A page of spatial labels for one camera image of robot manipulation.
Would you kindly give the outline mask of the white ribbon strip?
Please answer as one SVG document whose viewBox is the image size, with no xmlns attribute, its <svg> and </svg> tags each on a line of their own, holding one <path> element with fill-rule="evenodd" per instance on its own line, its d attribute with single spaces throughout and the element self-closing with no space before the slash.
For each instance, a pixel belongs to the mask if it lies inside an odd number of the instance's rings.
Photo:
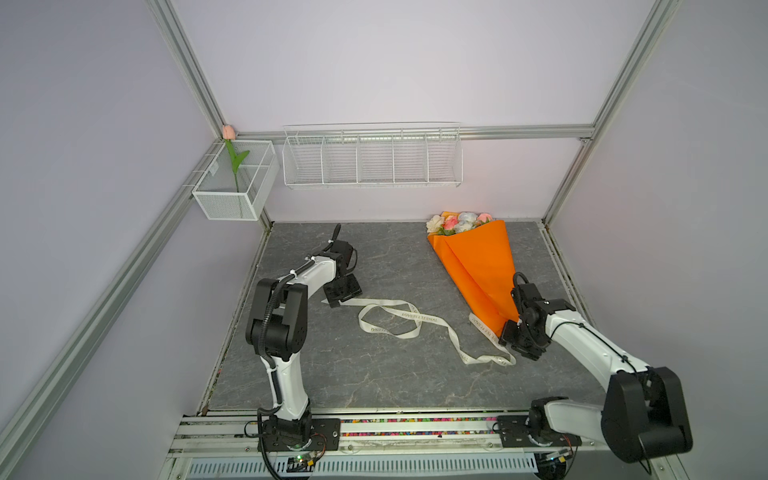
<svg viewBox="0 0 768 480">
<path fill-rule="evenodd" d="M 421 313 L 415 305 L 407 301 L 355 298 L 342 301 L 340 306 L 354 307 L 359 309 L 357 313 L 358 326 L 365 333 L 387 335 L 400 340 L 411 340 L 417 338 L 420 335 L 422 326 L 424 324 L 430 324 L 433 326 L 442 327 L 447 331 L 451 345 L 455 349 L 459 359 L 466 366 L 495 364 L 501 367 L 514 367 L 517 365 L 516 358 L 504 346 L 501 345 L 495 333 L 488 326 L 486 326 L 474 313 L 470 313 L 468 315 L 469 322 L 491 343 L 491 345 L 496 350 L 500 352 L 500 355 L 480 355 L 478 357 L 473 357 L 467 354 L 461 347 L 460 338 L 457 332 L 448 322 L 446 322 L 441 317 Z M 366 320 L 366 316 L 369 313 L 372 313 L 375 309 L 382 310 L 393 317 L 411 321 L 414 323 L 414 327 L 405 333 L 395 334 L 391 330 L 388 330 L 384 327 L 369 323 Z"/>
</svg>

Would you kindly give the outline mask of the orange wrapping paper sheet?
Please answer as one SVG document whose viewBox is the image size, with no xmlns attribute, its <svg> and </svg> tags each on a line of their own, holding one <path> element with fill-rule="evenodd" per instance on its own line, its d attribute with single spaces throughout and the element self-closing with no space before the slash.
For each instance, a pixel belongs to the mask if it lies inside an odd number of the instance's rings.
<svg viewBox="0 0 768 480">
<path fill-rule="evenodd" d="M 445 219 L 460 213 L 437 215 Z M 463 233 L 427 234 L 427 241 L 471 312 L 500 337 L 507 321 L 518 320 L 511 296 L 516 268 L 505 222 L 493 218 Z"/>
</svg>

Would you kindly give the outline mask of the white rose fake flower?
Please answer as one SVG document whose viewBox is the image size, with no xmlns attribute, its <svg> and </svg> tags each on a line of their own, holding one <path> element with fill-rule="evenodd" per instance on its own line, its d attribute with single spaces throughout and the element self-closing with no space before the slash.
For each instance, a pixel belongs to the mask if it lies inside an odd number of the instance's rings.
<svg viewBox="0 0 768 480">
<path fill-rule="evenodd" d="M 474 229 L 478 225 L 478 214 L 472 212 L 461 212 L 457 217 L 457 224 L 454 227 L 456 234 Z"/>
</svg>

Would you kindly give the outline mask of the dark pink rose fake flower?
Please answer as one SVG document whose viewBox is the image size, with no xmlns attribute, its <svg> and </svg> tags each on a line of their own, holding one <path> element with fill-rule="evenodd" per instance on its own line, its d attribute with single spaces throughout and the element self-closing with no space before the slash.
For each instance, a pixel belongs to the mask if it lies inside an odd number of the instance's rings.
<svg viewBox="0 0 768 480">
<path fill-rule="evenodd" d="M 446 236 L 454 235 L 456 233 L 456 228 L 458 224 L 459 224 L 459 219 L 457 216 L 452 215 L 452 216 L 446 217 L 441 227 L 442 234 Z"/>
</svg>

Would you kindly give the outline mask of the cream rose fake flower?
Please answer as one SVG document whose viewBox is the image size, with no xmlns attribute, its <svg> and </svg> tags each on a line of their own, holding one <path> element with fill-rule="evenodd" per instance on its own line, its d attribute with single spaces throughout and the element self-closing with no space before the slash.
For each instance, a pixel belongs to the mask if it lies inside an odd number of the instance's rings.
<svg viewBox="0 0 768 480">
<path fill-rule="evenodd" d="M 442 215 L 434 215 L 426 222 L 426 229 L 428 235 L 438 234 L 444 225 L 444 217 Z"/>
</svg>

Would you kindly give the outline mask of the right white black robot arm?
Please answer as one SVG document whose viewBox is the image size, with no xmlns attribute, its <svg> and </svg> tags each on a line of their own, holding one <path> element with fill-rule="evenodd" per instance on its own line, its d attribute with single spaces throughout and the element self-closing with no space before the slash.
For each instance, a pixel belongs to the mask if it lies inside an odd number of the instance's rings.
<svg viewBox="0 0 768 480">
<path fill-rule="evenodd" d="M 693 448 L 682 382 L 667 367 L 651 367 L 592 329 L 572 310 L 527 312 L 502 331 L 502 344 L 531 360 L 557 343 L 605 390 L 601 406 L 565 396 L 534 400 L 517 431 L 545 447 L 574 437 L 606 445 L 625 463 L 687 453 Z"/>
</svg>

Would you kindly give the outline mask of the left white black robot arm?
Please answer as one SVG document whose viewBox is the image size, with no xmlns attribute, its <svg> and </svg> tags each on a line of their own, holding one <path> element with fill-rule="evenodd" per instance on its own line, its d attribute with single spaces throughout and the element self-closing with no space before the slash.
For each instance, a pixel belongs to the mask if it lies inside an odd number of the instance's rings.
<svg viewBox="0 0 768 480">
<path fill-rule="evenodd" d="M 319 253 L 280 278 L 262 278 L 255 288 L 246 342 L 263 363 L 272 405 L 261 407 L 262 437 L 276 447 L 297 450 L 311 442 L 312 414 L 300 352 L 308 336 L 309 299 L 322 291 L 339 306 L 361 294 L 349 265 L 354 253 Z"/>
</svg>

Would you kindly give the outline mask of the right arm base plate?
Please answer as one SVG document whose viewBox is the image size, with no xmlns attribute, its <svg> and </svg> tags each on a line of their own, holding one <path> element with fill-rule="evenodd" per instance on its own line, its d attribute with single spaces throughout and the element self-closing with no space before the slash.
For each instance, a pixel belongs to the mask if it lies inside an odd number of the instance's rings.
<svg viewBox="0 0 768 480">
<path fill-rule="evenodd" d="M 550 430 L 535 433 L 528 416 L 523 414 L 499 415 L 492 425 L 492 431 L 499 436 L 504 448 L 576 448 L 582 445 L 580 437 Z"/>
</svg>

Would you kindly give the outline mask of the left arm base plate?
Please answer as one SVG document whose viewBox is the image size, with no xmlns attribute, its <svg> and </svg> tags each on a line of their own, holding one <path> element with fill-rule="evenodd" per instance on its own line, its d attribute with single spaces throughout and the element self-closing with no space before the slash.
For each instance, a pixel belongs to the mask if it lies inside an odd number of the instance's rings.
<svg viewBox="0 0 768 480">
<path fill-rule="evenodd" d="M 336 451 L 341 439 L 341 420 L 331 417 L 288 421 L 268 417 L 262 420 L 257 435 L 268 452 Z"/>
</svg>

